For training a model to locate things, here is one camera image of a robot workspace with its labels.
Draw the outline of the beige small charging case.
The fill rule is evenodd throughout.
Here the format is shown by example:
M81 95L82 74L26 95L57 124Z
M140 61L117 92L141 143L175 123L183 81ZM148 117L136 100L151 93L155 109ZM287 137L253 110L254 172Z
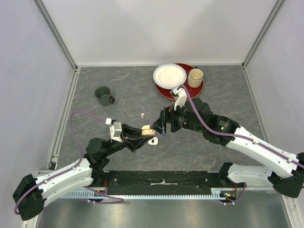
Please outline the beige small charging case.
M152 125L144 125L141 130L142 136L154 136L156 134L156 131L152 128Z

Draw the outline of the red round tray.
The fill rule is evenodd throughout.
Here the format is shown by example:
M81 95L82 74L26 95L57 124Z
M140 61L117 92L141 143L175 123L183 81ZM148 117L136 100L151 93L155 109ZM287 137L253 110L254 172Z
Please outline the red round tray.
M186 72L187 74L187 77L189 76L189 72L194 69L193 66L190 66L190 65L187 65L187 64L183 64L183 63L176 63L176 65L180 66L183 68L183 70ZM165 98L171 100L171 101L174 101L174 97L170 94L170 91L171 89L167 89L167 88L163 88L161 86L159 86L156 82L155 82L155 85L156 85L156 88L158 90L158 92L164 96ZM203 90L203 87L204 87L204 79L202 79L200 85L196 88L194 87L191 87L189 84L188 84L188 78L186 79L186 81L184 82L184 85L186 86L187 90L189 91L190 93L190 96L191 98L195 98L197 97L201 91Z

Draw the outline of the dark green mug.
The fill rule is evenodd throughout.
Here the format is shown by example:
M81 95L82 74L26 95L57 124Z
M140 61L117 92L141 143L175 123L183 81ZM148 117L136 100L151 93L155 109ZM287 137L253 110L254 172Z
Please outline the dark green mug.
M107 86L98 87L94 95L101 106L109 106L115 102L115 98L111 96L110 88Z

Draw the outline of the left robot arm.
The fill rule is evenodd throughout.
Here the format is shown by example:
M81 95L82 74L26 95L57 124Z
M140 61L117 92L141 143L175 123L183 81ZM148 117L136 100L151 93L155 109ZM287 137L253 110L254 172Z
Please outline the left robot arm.
M92 138L80 159L57 171L34 177L24 176L12 197L14 213L23 221L40 214L44 207L59 197L75 189L93 185L99 187L104 182L104 167L108 156L125 148L134 152L154 138L156 131L145 125L141 129L120 122L110 126L110 139Z

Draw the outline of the cream ceramic cup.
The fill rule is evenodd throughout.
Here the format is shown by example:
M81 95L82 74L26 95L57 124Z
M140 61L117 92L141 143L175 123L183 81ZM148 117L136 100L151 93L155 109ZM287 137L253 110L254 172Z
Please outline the cream ceramic cup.
M204 72L198 68L190 70L188 75L188 85L192 88L197 88L201 85L204 77Z

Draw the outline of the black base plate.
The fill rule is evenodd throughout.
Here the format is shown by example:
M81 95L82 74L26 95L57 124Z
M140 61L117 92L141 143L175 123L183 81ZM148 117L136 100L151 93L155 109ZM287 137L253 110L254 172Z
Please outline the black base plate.
M110 195L129 196L210 195L212 188L235 188L208 171L109 171L101 186Z

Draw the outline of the white charging case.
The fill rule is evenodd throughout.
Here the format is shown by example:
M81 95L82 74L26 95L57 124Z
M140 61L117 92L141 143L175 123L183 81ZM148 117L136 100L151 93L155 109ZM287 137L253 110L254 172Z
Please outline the white charging case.
M153 137L148 141L149 145L156 146L159 143L159 139L157 137Z

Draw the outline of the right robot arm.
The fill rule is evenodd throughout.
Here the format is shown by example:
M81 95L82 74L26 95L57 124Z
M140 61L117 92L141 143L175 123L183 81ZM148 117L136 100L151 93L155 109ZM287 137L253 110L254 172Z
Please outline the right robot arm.
M261 163L261 166L241 166L226 162L218 173L218 183L272 186L278 193L297 198L304 184L304 154L279 149L254 136L228 117L214 114L199 98L186 101L183 107L163 108L152 128L165 135L167 124L174 133L181 128L202 133L210 143L239 151Z

